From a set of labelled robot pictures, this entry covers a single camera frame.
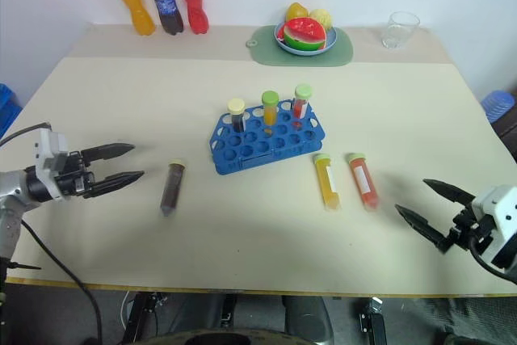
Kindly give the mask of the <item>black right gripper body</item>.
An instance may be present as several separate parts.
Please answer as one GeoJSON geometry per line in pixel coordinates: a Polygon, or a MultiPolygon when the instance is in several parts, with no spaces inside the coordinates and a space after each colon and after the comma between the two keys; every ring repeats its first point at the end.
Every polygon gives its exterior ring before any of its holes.
{"type": "Polygon", "coordinates": [[[486,251],[494,240],[491,236],[494,230],[494,218],[491,215],[483,215],[477,219],[471,203],[466,204],[453,218],[454,226],[450,228],[449,236],[452,243],[464,250],[469,249],[471,237],[475,237],[475,248],[477,251],[486,251]]]}

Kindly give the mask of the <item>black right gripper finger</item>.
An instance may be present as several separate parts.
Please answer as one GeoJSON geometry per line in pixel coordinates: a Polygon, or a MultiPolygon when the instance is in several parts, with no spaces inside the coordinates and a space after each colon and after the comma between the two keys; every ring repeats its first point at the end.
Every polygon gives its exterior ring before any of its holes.
{"type": "Polygon", "coordinates": [[[452,247],[453,240],[431,227],[427,219],[399,204],[395,204],[395,208],[413,230],[431,242],[441,253],[445,254],[452,247]]]}
{"type": "Polygon", "coordinates": [[[475,199],[472,194],[437,179],[424,179],[423,182],[443,198],[458,204],[471,204],[475,199]]]}

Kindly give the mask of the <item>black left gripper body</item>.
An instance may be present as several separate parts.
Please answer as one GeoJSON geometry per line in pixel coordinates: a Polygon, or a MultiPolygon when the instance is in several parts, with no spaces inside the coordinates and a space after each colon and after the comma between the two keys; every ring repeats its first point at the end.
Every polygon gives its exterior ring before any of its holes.
{"type": "Polygon", "coordinates": [[[95,183],[94,174],[88,170],[94,150],[84,149],[71,152],[66,158],[63,167],[57,172],[55,182],[65,196],[82,196],[90,198],[95,183]]]}

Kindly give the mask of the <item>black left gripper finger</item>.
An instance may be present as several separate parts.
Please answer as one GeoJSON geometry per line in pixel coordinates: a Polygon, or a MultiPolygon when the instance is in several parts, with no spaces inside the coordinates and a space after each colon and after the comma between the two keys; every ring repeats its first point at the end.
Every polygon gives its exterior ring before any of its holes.
{"type": "Polygon", "coordinates": [[[97,160],[118,158],[119,156],[126,154],[134,148],[135,145],[128,143],[111,143],[84,149],[81,151],[81,155],[84,162],[93,162],[97,160]]]}
{"type": "Polygon", "coordinates": [[[131,183],[136,182],[141,178],[145,172],[139,171],[127,171],[121,172],[114,175],[107,176],[105,179],[99,182],[90,183],[86,192],[82,195],[84,199],[94,198],[103,196],[113,191],[118,191],[131,183]]]}

